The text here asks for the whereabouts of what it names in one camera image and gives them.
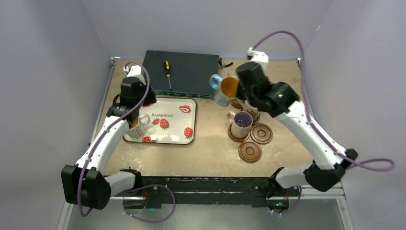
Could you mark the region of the wooden coaster front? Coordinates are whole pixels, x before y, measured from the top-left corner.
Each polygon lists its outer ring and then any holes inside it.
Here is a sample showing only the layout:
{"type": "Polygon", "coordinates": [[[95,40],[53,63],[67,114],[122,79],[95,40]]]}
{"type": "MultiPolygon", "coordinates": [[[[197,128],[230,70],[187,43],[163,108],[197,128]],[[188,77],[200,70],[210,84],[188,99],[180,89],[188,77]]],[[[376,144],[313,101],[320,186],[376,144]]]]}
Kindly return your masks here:
{"type": "Polygon", "coordinates": [[[262,156],[262,148],[252,141],[242,142],[238,147],[239,157],[248,163],[257,162],[262,156]]]}

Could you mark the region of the cream mug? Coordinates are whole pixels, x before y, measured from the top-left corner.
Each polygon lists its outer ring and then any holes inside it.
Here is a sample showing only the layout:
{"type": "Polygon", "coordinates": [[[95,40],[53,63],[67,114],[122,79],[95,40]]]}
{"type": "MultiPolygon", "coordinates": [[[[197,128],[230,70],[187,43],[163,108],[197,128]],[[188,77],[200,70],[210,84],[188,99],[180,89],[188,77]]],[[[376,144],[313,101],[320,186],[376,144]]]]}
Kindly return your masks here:
{"type": "Polygon", "coordinates": [[[253,120],[258,116],[258,114],[260,114],[258,108],[252,106],[248,102],[248,100],[244,101],[243,111],[249,113],[252,116],[253,120]]]}

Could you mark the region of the blue butterfly mug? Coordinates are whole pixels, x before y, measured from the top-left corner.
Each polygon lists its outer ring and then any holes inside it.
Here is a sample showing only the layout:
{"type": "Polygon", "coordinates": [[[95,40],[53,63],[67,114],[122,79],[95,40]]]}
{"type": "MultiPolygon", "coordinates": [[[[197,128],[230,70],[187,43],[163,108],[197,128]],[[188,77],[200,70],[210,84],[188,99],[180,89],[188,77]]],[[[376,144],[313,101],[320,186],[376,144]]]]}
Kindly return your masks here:
{"type": "Polygon", "coordinates": [[[214,101],[219,106],[227,107],[236,98],[239,81],[234,77],[222,78],[214,74],[209,78],[209,85],[214,90],[214,101]]]}

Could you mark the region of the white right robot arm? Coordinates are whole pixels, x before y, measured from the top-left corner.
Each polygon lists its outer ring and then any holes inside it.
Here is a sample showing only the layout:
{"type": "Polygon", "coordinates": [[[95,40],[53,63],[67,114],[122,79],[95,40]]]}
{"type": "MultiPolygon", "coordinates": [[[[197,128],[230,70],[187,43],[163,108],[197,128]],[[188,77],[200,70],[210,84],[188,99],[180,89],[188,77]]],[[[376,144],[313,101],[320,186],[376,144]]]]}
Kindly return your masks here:
{"type": "Polygon", "coordinates": [[[313,158],[308,164],[279,168],[270,177],[270,191],[280,195],[287,188],[310,185],[320,192],[326,192],[335,186],[351,165],[339,154],[355,160],[358,153],[333,142],[316,121],[306,117],[305,104],[299,95],[285,82],[270,83],[260,64],[251,61],[244,63],[236,68],[236,74],[239,79],[238,98],[283,124],[313,158]]]}

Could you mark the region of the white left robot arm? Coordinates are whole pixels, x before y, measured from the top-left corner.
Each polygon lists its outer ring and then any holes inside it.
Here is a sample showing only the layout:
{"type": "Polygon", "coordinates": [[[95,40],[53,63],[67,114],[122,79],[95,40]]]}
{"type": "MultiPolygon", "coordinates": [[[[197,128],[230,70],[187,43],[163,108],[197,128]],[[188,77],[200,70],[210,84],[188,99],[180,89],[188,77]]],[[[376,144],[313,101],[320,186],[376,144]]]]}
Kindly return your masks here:
{"type": "Polygon", "coordinates": [[[131,196],[142,192],[140,172],[124,169],[110,176],[104,172],[118,143],[139,117],[140,108],[157,100],[149,80],[142,82],[138,77],[126,77],[120,88],[88,150],[74,165],[65,165],[61,171],[67,203],[102,210],[112,196],[124,191],[131,196]]]}

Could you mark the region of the purple interior mug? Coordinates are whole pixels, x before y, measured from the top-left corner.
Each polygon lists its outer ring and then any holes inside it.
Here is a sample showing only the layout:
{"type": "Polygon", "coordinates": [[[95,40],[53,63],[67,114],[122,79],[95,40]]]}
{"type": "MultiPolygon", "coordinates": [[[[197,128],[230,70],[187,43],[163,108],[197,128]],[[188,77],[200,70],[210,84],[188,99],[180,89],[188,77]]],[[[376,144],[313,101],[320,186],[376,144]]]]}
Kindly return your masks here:
{"type": "Polygon", "coordinates": [[[231,132],[238,138],[245,137],[250,132],[253,125],[252,116],[244,111],[230,111],[227,114],[227,119],[232,125],[231,132]]]}

